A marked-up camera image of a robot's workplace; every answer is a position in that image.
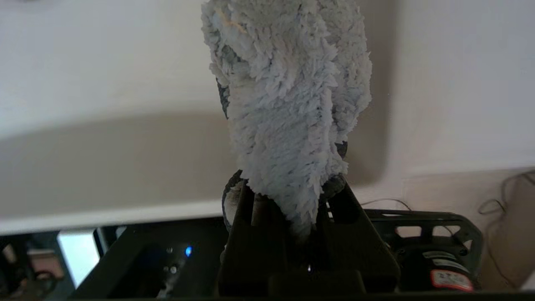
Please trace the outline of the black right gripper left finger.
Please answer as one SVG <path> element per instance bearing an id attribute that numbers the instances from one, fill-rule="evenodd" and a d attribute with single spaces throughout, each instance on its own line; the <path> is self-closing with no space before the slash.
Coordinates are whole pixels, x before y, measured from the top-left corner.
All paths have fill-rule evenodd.
<path id="1" fill-rule="evenodd" d="M 293 269 L 288 223 L 276 203 L 243 184 L 218 274 L 220 295 L 308 295 L 308 277 Z"/>

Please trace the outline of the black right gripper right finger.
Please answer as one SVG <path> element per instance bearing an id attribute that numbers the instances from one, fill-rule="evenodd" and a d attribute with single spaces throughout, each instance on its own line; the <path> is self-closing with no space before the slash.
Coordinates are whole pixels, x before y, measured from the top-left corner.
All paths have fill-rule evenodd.
<path id="1" fill-rule="evenodd" d="M 344 282 L 359 276 L 366 292 L 393 292 L 400 268 L 342 177 L 321 197 L 313 235 L 313 268 Z"/>

